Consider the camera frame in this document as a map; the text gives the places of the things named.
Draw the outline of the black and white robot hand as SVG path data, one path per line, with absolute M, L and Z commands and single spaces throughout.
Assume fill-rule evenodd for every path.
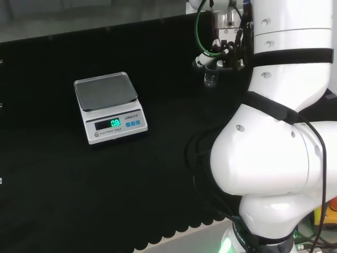
M 197 39 L 201 53 L 193 61 L 193 66 L 198 69 L 208 67 L 224 71 L 244 69 L 247 57 L 243 39 L 244 32 L 241 28 L 220 29 L 209 50 L 201 45 L 200 39 Z

